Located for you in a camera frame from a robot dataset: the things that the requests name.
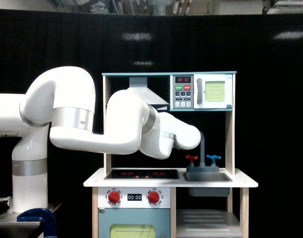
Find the silver metal ring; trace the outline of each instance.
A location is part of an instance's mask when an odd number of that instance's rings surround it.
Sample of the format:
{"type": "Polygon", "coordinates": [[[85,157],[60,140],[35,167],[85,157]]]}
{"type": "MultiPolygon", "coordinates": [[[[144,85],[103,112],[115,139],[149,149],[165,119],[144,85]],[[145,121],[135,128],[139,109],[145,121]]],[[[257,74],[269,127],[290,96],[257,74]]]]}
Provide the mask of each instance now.
{"type": "Polygon", "coordinates": [[[54,108],[51,127],[74,127],[92,131],[94,113],[81,108],[54,108]]]}
{"type": "Polygon", "coordinates": [[[12,161],[12,175],[34,176],[45,174],[47,171],[47,158],[30,161],[12,161]]]}
{"type": "Polygon", "coordinates": [[[164,132],[164,131],[160,132],[160,136],[167,137],[167,138],[169,138],[171,140],[174,140],[176,138],[175,135],[167,133],[167,132],[164,132]]]}
{"type": "Polygon", "coordinates": [[[156,122],[156,113],[154,108],[149,104],[148,104],[148,108],[149,108],[149,118],[146,124],[141,128],[141,134],[145,134],[148,131],[150,131],[156,122]]]}
{"type": "Polygon", "coordinates": [[[43,127],[43,126],[46,126],[47,124],[49,123],[46,123],[46,124],[39,124],[39,123],[35,123],[31,120],[29,120],[26,115],[23,113],[23,109],[21,108],[21,104],[19,106],[19,113],[20,113],[20,116],[21,116],[21,119],[27,123],[29,126],[32,126],[32,127],[43,127]]]}

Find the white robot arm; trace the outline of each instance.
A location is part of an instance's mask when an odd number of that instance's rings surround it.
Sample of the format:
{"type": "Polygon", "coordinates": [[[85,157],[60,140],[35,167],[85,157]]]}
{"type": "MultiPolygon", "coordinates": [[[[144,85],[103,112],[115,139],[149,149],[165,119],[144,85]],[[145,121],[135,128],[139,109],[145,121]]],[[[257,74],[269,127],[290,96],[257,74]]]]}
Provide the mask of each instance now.
{"type": "Polygon", "coordinates": [[[0,137],[3,133],[22,137],[12,154],[15,212],[47,207],[50,122],[51,142],[70,150],[131,154],[139,149],[145,155],[165,159],[173,144],[192,149],[200,142],[194,126],[158,113],[127,90],[110,98],[103,135],[92,133],[94,108],[93,79],[78,67],[59,67],[41,74],[26,95],[0,94],[0,137]]]}

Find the microwave control panel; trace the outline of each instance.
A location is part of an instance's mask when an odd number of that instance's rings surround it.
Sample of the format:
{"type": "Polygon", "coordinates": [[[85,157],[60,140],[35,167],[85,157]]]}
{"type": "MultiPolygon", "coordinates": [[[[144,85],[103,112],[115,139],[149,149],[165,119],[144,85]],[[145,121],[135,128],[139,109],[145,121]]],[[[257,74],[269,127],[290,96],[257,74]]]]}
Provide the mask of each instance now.
{"type": "Polygon", "coordinates": [[[99,187],[99,208],[170,208],[169,187],[99,187]]]}
{"type": "Polygon", "coordinates": [[[192,109],[193,75],[172,75],[170,81],[171,109],[192,109]]]}

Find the green start button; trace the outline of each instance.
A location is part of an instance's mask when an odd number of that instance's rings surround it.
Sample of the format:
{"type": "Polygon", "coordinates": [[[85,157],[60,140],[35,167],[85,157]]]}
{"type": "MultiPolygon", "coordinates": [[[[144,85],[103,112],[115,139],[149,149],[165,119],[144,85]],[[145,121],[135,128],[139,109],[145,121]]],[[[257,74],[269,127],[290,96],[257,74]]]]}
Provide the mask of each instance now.
{"type": "Polygon", "coordinates": [[[176,91],[182,91],[183,87],[182,85],[176,85],[176,91]]]}

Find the red stop button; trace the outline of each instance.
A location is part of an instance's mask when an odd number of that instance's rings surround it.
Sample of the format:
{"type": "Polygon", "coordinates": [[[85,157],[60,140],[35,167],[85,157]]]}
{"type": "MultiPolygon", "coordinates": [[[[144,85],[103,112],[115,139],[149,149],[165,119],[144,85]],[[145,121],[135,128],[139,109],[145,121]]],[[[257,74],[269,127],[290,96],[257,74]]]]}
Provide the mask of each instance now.
{"type": "Polygon", "coordinates": [[[185,91],[191,91],[191,85],[184,85],[185,91]]]}

